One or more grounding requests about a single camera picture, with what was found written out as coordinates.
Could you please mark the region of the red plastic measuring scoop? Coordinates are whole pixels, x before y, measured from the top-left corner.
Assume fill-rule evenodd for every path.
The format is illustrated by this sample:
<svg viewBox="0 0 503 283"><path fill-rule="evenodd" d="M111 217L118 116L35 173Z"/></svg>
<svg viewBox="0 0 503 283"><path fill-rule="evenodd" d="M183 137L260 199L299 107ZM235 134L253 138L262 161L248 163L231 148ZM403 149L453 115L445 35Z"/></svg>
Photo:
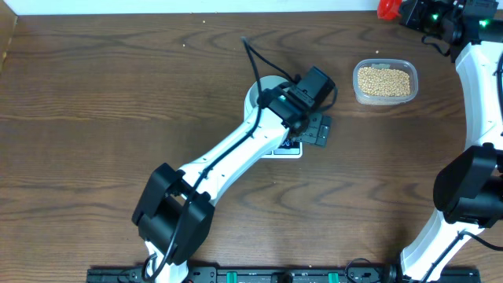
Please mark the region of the red plastic measuring scoop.
<svg viewBox="0 0 503 283"><path fill-rule="evenodd" d="M380 0L377 6L377 16L381 20L393 20L400 16L399 8L402 0Z"/></svg>

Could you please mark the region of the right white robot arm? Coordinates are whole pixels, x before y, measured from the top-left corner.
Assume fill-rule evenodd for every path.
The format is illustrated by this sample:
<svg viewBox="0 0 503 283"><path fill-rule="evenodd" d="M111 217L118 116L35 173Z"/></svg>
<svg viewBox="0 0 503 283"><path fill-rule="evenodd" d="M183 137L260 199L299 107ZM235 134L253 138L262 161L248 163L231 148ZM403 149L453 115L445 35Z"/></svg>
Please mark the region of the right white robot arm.
<svg viewBox="0 0 503 283"><path fill-rule="evenodd" d="M434 182L435 210L394 267L394 282L436 282L447 263L502 219L502 22L497 1L404 1L402 26L423 33L422 43L448 44L443 56L460 77L466 118L464 152Z"/></svg>

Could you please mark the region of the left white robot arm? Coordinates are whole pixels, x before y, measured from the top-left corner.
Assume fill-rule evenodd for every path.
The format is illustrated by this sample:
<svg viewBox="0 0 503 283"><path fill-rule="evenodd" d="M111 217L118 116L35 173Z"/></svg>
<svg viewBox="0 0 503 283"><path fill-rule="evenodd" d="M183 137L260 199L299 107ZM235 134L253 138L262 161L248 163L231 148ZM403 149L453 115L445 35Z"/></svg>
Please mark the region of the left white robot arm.
<svg viewBox="0 0 503 283"><path fill-rule="evenodd" d="M336 96L336 84L319 68L289 81L258 79L244 99L242 124L198 159L175 170L161 164L149 176L132 222L149 256L145 282L182 282L188 259L204 243L215 206L253 164L287 139L324 147L331 119L322 103Z"/></svg>

